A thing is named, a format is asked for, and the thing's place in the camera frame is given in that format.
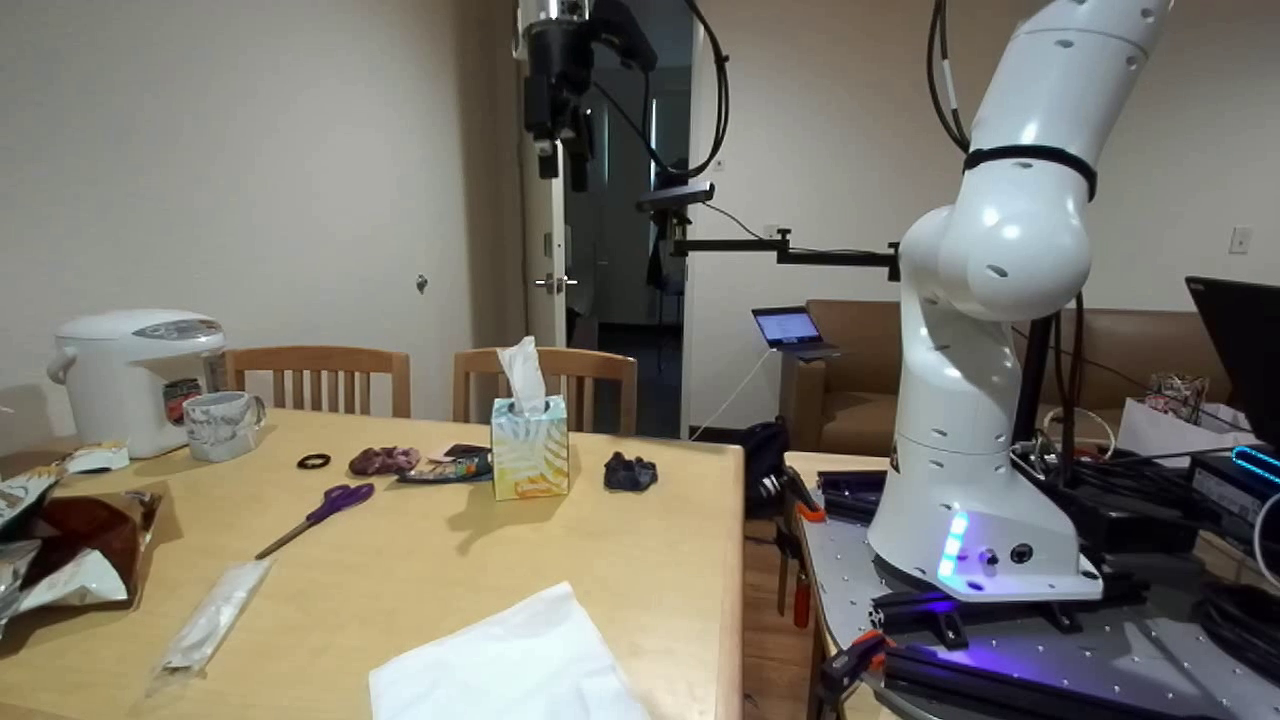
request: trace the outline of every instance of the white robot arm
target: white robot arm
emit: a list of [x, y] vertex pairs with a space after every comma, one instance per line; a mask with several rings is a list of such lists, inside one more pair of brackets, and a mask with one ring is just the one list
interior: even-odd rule
[[1089, 279], [1097, 157], [1177, 0], [1049, 0], [971, 124], [959, 198], [901, 246], [897, 468], [872, 547], [964, 603], [1098, 599], [1071, 521], [1012, 463], [1012, 325]]

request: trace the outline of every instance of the desk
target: desk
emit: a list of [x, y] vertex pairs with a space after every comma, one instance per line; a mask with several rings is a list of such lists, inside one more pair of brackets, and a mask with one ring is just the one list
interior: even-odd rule
[[[178, 693], [148, 687], [175, 628], [210, 584], [291, 529], [345, 481], [359, 448], [489, 446], [484, 423], [271, 411], [253, 458], [195, 463], [186, 451], [76, 486], [164, 481], [178, 540], [153, 556], [136, 609], [19, 618], [0, 644], [0, 715], [369, 715], [369, 674], [571, 582], [602, 644], [651, 715], [740, 715], [745, 459], [731, 446], [571, 435], [562, 500], [494, 506], [491, 486], [393, 486], [274, 560], [240, 625]], [[296, 458], [333, 451], [324, 472]], [[613, 451], [644, 458], [660, 486], [602, 492]]]
[[[788, 451], [788, 463], [813, 486], [822, 468], [883, 468], [867, 458], [821, 458]], [[801, 525], [801, 544], [821, 596], [814, 663], [872, 628], [867, 614], [889, 584], [880, 582], [861, 525]], [[1027, 684], [1062, 684], [1071, 693], [1114, 695], [1150, 712], [1187, 715], [1275, 715], [1280, 687], [1250, 669], [1225, 658], [1187, 603], [1205, 591], [1205, 552], [1194, 556], [1111, 556], [1134, 582], [1149, 582], [1142, 603], [1089, 609], [1084, 632], [1057, 632], [1040, 618], [971, 625], [964, 654], [941, 649], [929, 632], [897, 632], [901, 649], [923, 649], [950, 663], [994, 669]], [[883, 693], [902, 715], [986, 715], [941, 706], [914, 706], [901, 693]], [[843, 715], [889, 715], [867, 687], [856, 687]]]
[[[805, 486], [814, 486], [814, 472], [861, 472], [861, 468], [889, 468], [883, 458], [836, 458], [836, 451], [788, 451], [782, 463], [790, 463]], [[796, 521], [796, 535], [805, 547], [805, 566], [813, 570], [813, 679], [809, 679], [809, 715], [822, 715], [814, 674], [836, 658], [836, 649], [848, 649], [861, 632], [872, 628], [867, 609], [856, 609], [861, 599], [872, 599], [880, 591], [877, 577], [863, 577], [861, 570], [843, 566], [848, 525], [805, 525]], [[843, 695], [840, 715], [856, 720], [880, 720], [892, 715], [867, 687], [856, 687]]]

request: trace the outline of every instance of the cup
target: cup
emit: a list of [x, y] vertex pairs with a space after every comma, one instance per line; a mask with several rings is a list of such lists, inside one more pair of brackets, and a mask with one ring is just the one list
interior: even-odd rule
[[269, 405], [253, 394], [205, 394], [185, 401], [186, 448], [218, 463], [257, 448]]

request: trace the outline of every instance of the box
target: box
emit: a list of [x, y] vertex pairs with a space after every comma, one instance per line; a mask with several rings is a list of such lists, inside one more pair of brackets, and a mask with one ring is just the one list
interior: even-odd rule
[[543, 500], [571, 490], [571, 446], [562, 395], [525, 411], [510, 395], [491, 401], [491, 492], [494, 500]]

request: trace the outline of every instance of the wooden table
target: wooden table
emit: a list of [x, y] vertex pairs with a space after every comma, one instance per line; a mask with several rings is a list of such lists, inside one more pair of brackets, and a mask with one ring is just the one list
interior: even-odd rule
[[[210, 584], [347, 481], [359, 448], [489, 446], [484, 423], [271, 411], [253, 458], [186, 451], [58, 492], [164, 481], [178, 540], [153, 556], [136, 609], [33, 614], [0, 644], [0, 715], [369, 715], [369, 674], [569, 582], [651, 715], [740, 715], [745, 459], [731, 446], [571, 435], [562, 500], [494, 506], [491, 486], [393, 486], [274, 560], [206, 678], [156, 684], [164, 644]], [[333, 468], [300, 472], [302, 451]], [[602, 492], [613, 451], [660, 486]]]

